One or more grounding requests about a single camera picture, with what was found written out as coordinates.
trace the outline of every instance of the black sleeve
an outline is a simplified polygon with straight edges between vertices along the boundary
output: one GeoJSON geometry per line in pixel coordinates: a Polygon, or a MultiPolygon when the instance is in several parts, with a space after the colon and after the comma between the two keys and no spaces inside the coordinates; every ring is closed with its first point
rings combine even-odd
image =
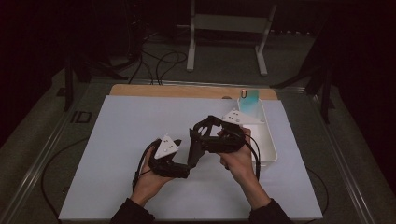
{"type": "Polygon", "coordinates": [[[271,202],[268,203],[267,206],[263,206],[254,211],[250,212],[250,216],[248,221],[251,224],[290,224],[293,223],[288,215],[282,210],[280,205],[274,200],[271,199],[271,202]]]}
{"type": "Polygon", "coordinates": [[[126,199],[119,211],[111,218],[110,224],[151,224],[154,216],[137,203],[126,199]]]}

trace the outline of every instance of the metal rail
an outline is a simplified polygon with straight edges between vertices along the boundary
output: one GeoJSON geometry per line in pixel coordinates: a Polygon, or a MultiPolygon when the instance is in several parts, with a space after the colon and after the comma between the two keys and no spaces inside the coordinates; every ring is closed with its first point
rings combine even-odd
{"type": "Polygon", "coordinates": [[[14,197],[11,199],[10,203],[8,204],[7,208],[0,216],[0,223],[10,224],[16,221],[18,217],[18,213],[21,211],[23,205],[25,204],[26,200],[28,199],[30,193],[32,192],[33,188],[35,187],[35,183],[39,180],[44,166],[50,159],[50,155],[56,148],[59,139],[64,131],[64,127],[72,117],[73,111],[76,109],[79,100],[84,95],[85,91],[87,90],[88,85],[86,84],[79,84],[79,88],[76,91],[76,98],[74,103],[70,106],[68,112],[64,112],[59,119],[57,125],[55,126],[54,130],[52,131],[49,139],[47,140],[46,144],[41,149],[38,157],[35,159],[35,162],[26,172],[25,177],[23,178],[20,186],[18,187],[14,197]]]}
{"type": "Polygon", "coordinates": [[[337,143],[337,140],[332,131],[332,125],[326,124],[320,115],[320,101],[317,96],[314,96],[311,99],[311,104],[314,107],[318,120],[323,126],[323,130],[327,134],[331,146],[331,152],[334,157],[335,163],[337,165],[338,170],[340,171],[341,177],[344,180],[346,190],[349,193],[350,199],[353,202],[356,211],[358,213],[359,218],[361,219],[361,223],[365,224],[375,224],[375,220],[373,218],[372,213],[370,212],[369,207],[367,206],[366,201],[361,193],[361,189],[353,176],[349,166],[347,164],[347,160],[344,156],[344,153],[340,146],[337,143]]]}

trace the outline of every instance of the person's right hand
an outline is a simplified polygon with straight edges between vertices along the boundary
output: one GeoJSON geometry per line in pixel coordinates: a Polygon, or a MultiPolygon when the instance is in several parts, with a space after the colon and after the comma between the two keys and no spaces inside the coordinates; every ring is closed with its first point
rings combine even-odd
{"type": "MultiPolygon", "coordinates": [[[[242,130],[245,135],[251,135],[250,129],[242,128],[242,130]]],[[[248,136],[246,136],[246,141],[250,143],[250,138],[248,136]]],[[[255,176],[252,166],[251,151],[246,145],[243,145],[238,151],[233,153],[218,154],[220,155],[220,163],[231,171],[233,178],[239,184],[243,184],[247,177],[255,176]]]]}
{"type": "MultiPolygon", "coordinates": [[[[242,128],[242,130],[245,135],[248,135],[246,140],[250,143],[250,129],[242,128]]],[[[271,198],[254,175],[251,151],[246,145],[243,145],[236,152],[218,154],[220,155],[220,163],[231,171],[233,178],[241,186],[253,210],[271,202],[271,198]]]]}

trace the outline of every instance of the metal stand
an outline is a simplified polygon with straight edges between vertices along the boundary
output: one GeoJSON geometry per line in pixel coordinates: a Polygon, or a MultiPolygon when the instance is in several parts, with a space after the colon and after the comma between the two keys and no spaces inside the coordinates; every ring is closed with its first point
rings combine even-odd
{"type": "Polygon", "coordinates": [[[70,55],[68,55],[66,57],[65,65],[64,65],[64,85],[65,85],[64,111],[68,111],[70,108],[70,105],[73,103],[73,95],[74,95],[74,93],[73,93],[73,68],[72,68],[72,62],[71,62],[70,55]]]}
{"type": "Polygon", "coordinates": [[[262,42],[256,46],[257,62],[260,68],[260,75],[267,76],[267,67],[265,65],[262,50],[271,30],[272,21],[276,12],[276,5],[273,5],[268,18],[253,18],[253,17],[235,17],[235,16],[220,16],[207,15],[195,13],[195,0],[191,0],[191,26],[190,26],[190,48],[187,59],[187,71],[194,70],[195,57],[195,30],[219,30],[219,31],[239,31],[262,34],[262,42]]]}

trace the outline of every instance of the white board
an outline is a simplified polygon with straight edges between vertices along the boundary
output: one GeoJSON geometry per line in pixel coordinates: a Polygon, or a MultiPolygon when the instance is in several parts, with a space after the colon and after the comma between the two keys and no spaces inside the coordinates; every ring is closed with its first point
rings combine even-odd
{"type": "MultiPolygon", "coordinates": [[[[318,201],[280,101],[263,101],[278,159],[261,184],[290,218],[321,218],[318,201]]],[[[181,139],[187,158],[189,128],[237,108],[235,100],[107,96],[62,208],[60,219],[110,219],[131,195],[144,149],[166,133],[181,139]]],[[[206,153],[188,179],[167,183],[146,204],[158,220],[246,219],[250,207],[217,154],[206,153]]]]}

